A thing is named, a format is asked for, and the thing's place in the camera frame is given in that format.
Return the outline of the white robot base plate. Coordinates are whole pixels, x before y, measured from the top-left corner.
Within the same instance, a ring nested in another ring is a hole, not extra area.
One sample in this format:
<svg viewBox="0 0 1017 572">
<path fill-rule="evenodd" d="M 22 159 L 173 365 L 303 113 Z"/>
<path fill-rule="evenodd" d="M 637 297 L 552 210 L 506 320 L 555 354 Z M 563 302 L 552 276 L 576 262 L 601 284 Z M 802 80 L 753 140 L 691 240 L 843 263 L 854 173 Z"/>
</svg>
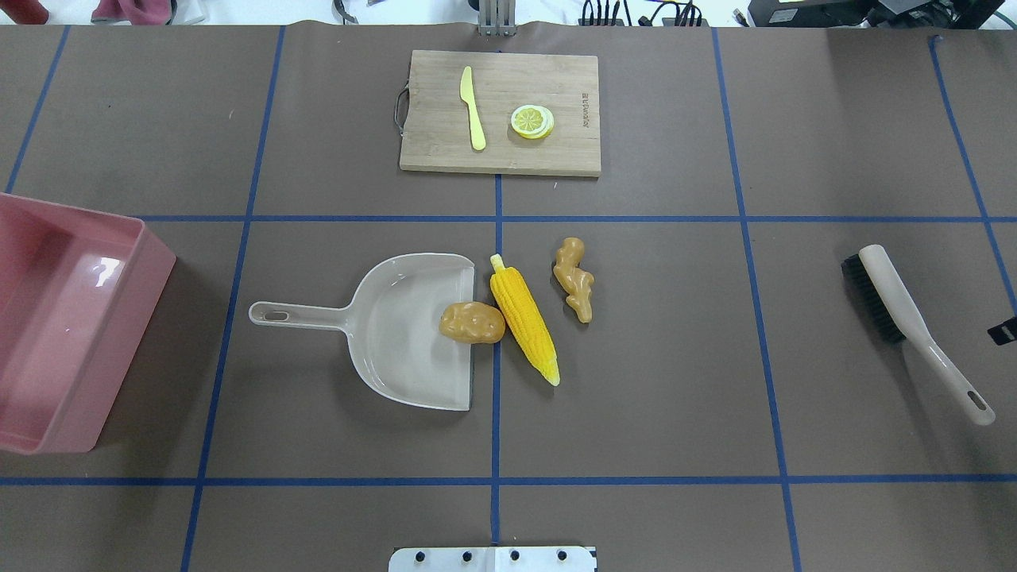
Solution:
<svg viewBox="0 0 1017 572">
<path fill-rule="evenodd" d="M 404 547 L 388 571 L 597 571 L 595 549 L 582 546 Z"/>
</svg>

